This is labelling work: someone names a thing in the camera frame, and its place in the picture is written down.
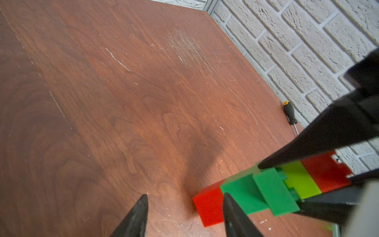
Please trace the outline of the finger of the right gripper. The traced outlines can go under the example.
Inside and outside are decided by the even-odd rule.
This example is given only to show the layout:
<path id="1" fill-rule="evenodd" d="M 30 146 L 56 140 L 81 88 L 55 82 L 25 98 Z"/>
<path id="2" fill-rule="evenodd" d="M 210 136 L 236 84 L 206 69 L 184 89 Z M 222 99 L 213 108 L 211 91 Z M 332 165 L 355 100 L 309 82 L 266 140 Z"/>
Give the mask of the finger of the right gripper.
<path id="1" fill-rule="evenodd" d="M 345 77 L 355 90 L 330 104 L 291 143 L 258 165 L 278 167 L 379 135 L 379 51 L 351 67 Z"/>
<path id="2" fill-rule="evenodd" d="M 297 215 L 307 216 L 338 225 L 346 225 L 349 218 L 363 201 L 364 188 L 370 181 L 379 180 L 375 169 L 349 178 L 351 185 L 322 193 L 297 202 Z"/>

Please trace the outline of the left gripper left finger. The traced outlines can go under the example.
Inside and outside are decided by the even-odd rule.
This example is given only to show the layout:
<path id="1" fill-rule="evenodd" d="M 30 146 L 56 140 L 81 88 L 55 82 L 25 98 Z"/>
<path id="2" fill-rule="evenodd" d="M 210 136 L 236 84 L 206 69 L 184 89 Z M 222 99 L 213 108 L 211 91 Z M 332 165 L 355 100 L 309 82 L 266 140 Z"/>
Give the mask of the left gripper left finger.
<path id="1" fill-rule="evenodd" d="M 145 237 L 148 223 L 148 195 L 143 194 L 110 237 Z"/>

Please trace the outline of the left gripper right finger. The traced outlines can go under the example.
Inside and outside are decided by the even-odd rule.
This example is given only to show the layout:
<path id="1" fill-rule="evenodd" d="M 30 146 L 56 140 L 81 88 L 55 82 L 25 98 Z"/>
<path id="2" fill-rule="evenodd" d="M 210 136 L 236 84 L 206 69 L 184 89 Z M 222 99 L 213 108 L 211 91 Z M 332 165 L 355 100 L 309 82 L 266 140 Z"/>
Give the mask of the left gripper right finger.
<path id="1" fill-rule="evenodd" d="M 229 193 L 224 194 L 223 217 L 227 237 L 263 237 Z"/>

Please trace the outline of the small red lego brick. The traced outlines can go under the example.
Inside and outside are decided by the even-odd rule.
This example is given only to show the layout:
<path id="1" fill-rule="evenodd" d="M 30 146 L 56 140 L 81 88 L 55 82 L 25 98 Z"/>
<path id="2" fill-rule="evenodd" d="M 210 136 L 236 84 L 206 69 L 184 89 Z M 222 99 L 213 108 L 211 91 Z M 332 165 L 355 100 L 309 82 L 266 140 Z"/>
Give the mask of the small red lego brick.
<path id="1" fill-rule="evenodd" d="M 224 181 L 221 180 L 202 189 L 192 199 L 205 228 L 224 222 L 224 194 L 221 190 Z"/>

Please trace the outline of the red 2x4 lego brick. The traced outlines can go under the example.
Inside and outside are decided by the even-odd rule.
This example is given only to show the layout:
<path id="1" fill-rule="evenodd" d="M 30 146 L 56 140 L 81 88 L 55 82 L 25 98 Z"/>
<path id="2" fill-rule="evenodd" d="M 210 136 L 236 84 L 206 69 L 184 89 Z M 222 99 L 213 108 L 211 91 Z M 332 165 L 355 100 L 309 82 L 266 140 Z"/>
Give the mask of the red 2x4 lego brick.
<path id="1" fill-rule="evenodd" d="M 333 156 L 335 151 L 301 160 L 309 175 L 322 193 L 331 192 L 352 185 L 347 176 L 352 171 L 345 163 L 339 163 Z"/>

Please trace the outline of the small dark green lego brick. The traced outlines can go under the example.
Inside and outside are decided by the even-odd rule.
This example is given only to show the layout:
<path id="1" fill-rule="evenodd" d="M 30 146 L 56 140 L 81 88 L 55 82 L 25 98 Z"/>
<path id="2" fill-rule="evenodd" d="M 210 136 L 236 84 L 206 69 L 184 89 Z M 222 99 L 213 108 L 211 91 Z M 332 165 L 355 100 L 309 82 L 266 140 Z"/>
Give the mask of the small dark green lego brick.
<path id="1" fill-rule="evenodd" d="M 220 186 L 222 193 L 229 193 L 247 215 L 269 209 L 253 179 L 259 173 L 257 166 L 253 166 L 228 177 Z"/>

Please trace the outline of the green 2x4 lego brick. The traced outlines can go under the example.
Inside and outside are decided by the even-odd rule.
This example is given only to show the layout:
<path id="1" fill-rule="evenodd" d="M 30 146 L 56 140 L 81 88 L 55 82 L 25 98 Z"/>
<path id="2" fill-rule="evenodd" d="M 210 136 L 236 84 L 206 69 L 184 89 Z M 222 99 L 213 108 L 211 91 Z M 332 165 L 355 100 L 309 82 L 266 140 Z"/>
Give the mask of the green 2x4 lego brick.
<path id="1" fill-rule="evenodd" d="M 253 180 L 275 217 L 300 211 L 300 207 L 275 168 L 253 174 Z"/>

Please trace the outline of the lime lego brick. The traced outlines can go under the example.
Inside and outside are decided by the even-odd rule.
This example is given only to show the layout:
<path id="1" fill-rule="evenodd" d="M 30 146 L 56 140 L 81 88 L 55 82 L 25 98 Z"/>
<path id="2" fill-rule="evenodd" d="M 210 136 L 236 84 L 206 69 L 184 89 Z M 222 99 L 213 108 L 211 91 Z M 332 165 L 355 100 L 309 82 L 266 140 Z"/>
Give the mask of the lime lego brick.
<path id="1" fill-rule="evenodd" d="M 300 161 L 285 164 L 280 169 L 287 177 L 284 180 L 285 184 L 289 189 L 294 189 L 300 199 L 322 194 L 322 191 Z"/>

